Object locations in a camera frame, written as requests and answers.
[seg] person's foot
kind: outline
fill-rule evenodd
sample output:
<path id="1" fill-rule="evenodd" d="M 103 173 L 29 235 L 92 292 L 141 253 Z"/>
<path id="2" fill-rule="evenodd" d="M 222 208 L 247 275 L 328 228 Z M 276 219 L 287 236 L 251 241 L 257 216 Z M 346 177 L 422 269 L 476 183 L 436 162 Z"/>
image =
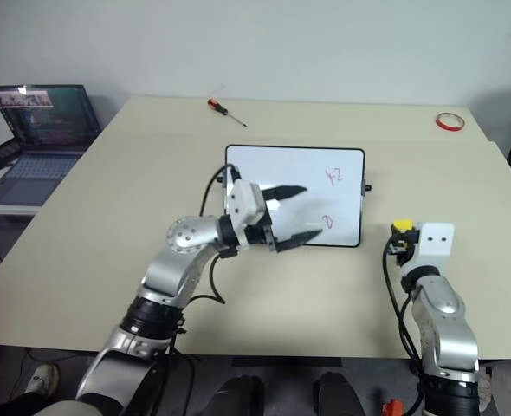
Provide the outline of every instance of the person's foot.
<path id="1" fill-rule="evenodd" d="M 55 364 L 42 364 L 38 367 L 27 385 L 25 393 L 38 393 L 49 397 L 59 384 L 59 368 Z"/>

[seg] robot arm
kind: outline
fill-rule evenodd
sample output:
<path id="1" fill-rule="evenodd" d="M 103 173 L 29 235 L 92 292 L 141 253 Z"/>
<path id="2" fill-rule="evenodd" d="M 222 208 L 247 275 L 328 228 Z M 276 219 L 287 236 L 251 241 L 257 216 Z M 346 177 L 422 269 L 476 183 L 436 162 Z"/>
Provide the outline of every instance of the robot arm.
<path id="1" fill-rule="evenodd" d="M 479 414 L 478 347 L 465 321 L 465 304 L 443 276 L 454 225 L 411 222 L 392 226 L 390 253 L 411 294 L 421 337 L 420 389 L 425 415 Z"/>
<path id="2" fill-rule="evenodd" d="M 81 381 L 77 400 L 105 413 L 145 414 L 165 388 L 165 354 L 184 324 L 182 311 L 191 299 L 202 270 L 218 255 L 233 257 L 238 248 L 266 244 L 282 251 L 303 245 L 321 230 L 304 231 L 279 242 L 271 230 L 266 199 L 290 198 L 306 188 L 279 186 L 261 191 L 234 180 L 229 214 L 185 217 L 166 233 L 166 245 L 153 258 L 126 316 L 109 335 Z"/>

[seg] laptop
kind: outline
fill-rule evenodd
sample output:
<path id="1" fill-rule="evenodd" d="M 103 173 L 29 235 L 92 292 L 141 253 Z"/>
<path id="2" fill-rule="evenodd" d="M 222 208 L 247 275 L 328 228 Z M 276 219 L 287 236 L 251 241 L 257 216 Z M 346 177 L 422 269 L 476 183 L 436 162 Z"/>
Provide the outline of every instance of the laptop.
<path id="1" fill-rule="evenodd" d="M 82 85 L 0 86 L 23 156 L 0 178 L 0 205 L 41 206 L 100 134 Z"/>

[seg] red object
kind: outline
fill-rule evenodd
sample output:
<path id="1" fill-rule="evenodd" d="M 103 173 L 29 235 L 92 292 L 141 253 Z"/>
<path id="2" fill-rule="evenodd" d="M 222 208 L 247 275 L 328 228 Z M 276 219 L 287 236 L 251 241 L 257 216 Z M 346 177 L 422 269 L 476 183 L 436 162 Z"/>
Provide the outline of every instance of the red object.
<path id="1" fill-rule="evenodd" d="M 442 121 L 441 119 L 445 118 L 446 116 L 453 117 L 454 119 L 456 119 L 456 124 L 455 125 L 447 124 L 446 121 Z M 437 126 L 443 128 L 444 130 L 448 130 L 449 132 L 459 132 L 461 129 L 463 129 L 463 126 L 465 126 L 465 120 L 454 113 L 440 113 L 437 116 L 436 123 Z"/>
<path id="2" fill-rule="evenodd" d="M 390 403 L 383 405 L 383 416 L 402 416 L 404 414 L 404 403 L 400 400 L 391 399 Z"/>

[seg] orange screwdriver handle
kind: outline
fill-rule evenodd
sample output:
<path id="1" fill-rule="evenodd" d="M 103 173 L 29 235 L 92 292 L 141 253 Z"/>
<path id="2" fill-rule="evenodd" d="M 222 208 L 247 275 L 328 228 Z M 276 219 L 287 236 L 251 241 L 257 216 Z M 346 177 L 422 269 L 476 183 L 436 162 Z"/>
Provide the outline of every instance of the orange screwdriver handle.
<path id="1" fill-rule="evenodd" d="M 210 108 L 214 111 L 217 111 L 218 113 L 221 113 L 222 115 L 227 115 L 229 113 L 229 110 L 227 110 L 225 107 L 223 107 L 221 104 L 217 102 L 217 100 L 213 98 L 209 98 L 207 100 L 207 105 L 210 106 Z"/>

